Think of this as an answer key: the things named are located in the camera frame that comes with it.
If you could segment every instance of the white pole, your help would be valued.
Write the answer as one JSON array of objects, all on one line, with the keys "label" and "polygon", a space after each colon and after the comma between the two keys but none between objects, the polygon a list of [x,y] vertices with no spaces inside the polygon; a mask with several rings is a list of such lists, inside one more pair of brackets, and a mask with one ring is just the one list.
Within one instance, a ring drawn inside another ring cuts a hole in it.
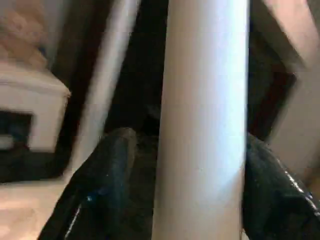
[{"label": "white pole", "polygon": [[72,153],[73,172],[89,157],[103,135],[139,5],[140,0],[114,1],[106,20],[106,30]]},{"label": "white pole", "polygon": [[238,240],[248,0],[170,0],[153,240]]}]

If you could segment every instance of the white cylinder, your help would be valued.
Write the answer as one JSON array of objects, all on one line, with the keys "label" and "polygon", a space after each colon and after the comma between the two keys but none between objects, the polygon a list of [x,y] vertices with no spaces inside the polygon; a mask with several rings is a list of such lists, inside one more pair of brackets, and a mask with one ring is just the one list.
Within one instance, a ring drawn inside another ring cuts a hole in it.
[{"label": "white cylinder", "polygon": [[152,240],[238,240],[248,0],[170,0]]}]

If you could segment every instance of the shiny black plastic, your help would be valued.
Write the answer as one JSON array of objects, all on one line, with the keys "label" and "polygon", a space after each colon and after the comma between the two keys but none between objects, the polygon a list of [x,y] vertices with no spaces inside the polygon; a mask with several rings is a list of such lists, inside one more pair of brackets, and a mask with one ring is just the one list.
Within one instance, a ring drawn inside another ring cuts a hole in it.
[{"label": "shiny black plastic", "polygon": [[39,240],[106,240],[117,232],[128,198],[136,136],[129,128],[104,137],[75,172]]},{"label": "shiny black plastic", "polygon": [[242,211],[250,240],[320,240],[320,202],[251,135]]}]

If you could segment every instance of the white cabinet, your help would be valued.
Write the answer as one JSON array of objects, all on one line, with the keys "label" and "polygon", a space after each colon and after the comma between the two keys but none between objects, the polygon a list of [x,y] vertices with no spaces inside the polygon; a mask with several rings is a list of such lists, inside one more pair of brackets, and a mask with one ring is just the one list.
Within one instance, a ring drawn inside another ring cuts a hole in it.
[{"label": "white cabinet", "polygon": [[0,110],[31,114],[33,151],[54,152],[69,90],[50,72],[0,62]]}]

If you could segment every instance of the beige wall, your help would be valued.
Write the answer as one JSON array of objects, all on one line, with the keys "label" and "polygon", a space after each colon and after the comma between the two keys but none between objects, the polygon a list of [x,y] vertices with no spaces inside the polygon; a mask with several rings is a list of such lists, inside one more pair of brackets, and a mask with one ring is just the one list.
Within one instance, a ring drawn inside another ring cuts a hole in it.
[{"label": "beige wall", "polygon": [[[14,2],[15,0],[0,0],[0,15]],[[43,3],[46,10],[49,35],[47,52],[51,60],[55,55],[61,26],[64,21],[65,9],[68,7],[69,0],[43,0]]]}]

